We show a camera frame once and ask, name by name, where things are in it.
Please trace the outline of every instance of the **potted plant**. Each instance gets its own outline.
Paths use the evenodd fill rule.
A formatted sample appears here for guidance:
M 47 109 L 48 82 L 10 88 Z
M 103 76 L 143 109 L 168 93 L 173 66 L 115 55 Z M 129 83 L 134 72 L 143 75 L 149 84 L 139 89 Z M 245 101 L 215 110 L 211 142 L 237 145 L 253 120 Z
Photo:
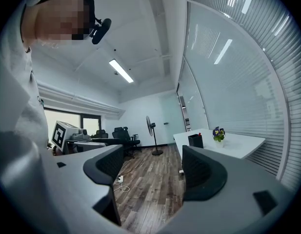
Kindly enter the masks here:
M 213 130 L 213 139 L 215 144 L 218 148 L 223 148 L 224 146 L 224 138 L 225 138 L 225 131 L 223 128 L 216 127 Z

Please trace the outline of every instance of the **black office chair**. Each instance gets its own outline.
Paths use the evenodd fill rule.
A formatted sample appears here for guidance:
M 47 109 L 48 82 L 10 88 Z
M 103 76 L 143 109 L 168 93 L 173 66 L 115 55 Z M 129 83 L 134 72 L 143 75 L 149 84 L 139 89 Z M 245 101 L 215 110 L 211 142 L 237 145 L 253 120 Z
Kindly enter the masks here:
M 112 133 L 112 136 L 113 136 L 113 138 L 117 138 L 117 139 L 125 141 L 125 143 L 123 144 L 124 153 L 127 156 L 131 156 L 131 157 L 135 158 L 133 155 L 133 152 L 135 150 L 135 146 L 137 146 L 140 143 L 139 140 L 133 140 L 133 139 L 131 140 L 131 137 L 128 134 L 127 130 L 124 130 L 124 128 L 122 128 L 122 127 L 116 127 L 115 131 Z
M 108 138 L 108 133 L 105 130 L 97 130 L 95 135 L 92 135 L 91 138 Z
M 134 150 L 139 150 L 141 152 L 141 147 L 138 147 L 137 145 L 140 144 L 140 140 L 136 140 L 136 136 L 137 135 L 133 135 L 133 136 L 130 136 L 129 135 L 129 132 L 127 131 L 127 127 L 123 127 L 124 131 L 125 131 L 125 136 L 126 136 L 126 139 L 130 140 L 131 143 L 133 144 L 133 148 Z

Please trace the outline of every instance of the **wooden floor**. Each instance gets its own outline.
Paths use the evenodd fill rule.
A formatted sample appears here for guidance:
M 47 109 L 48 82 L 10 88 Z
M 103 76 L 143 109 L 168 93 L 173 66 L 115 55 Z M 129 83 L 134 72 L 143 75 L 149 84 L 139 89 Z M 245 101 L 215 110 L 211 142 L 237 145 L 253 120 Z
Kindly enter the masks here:
M 115 198 L 122 228 L 132 233 L 157 232 L 182 204 L 185 178 L 179 174 L 180 154 L 176 146 L 159 149 L 163 150 L 159 156 L 151 155 L 154 148 L 135 151 L 135 159 L 125 161 L 119 173 L 130 191 L 117 190 Z

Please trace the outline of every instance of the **door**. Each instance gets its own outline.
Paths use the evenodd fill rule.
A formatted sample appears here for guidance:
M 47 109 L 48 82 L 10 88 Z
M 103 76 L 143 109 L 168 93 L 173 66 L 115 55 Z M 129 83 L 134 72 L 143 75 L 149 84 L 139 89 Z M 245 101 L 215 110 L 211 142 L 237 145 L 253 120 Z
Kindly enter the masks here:
M 160 96 L 163 122 L 168 143 L 175 143 L 173 135 L 186 132 L 183 114 L 176 93 Z

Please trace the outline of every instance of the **white table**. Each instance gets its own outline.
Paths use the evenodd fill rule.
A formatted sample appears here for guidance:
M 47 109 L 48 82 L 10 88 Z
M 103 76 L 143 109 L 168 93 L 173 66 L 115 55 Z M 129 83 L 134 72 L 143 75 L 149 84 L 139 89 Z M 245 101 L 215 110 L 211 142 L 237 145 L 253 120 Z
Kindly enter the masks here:
M 183 158 L 182 146 L 189 145 L 188 136 L 199 133 L 202 135 L 203 148 L 236 158 L 246 158 L 257 150 L 265 141 L 265 138 L 226 133 L 224 147 L 218 148 L 213 140 L 212 130 L 197 129 L 173 135 L 181 158 Z

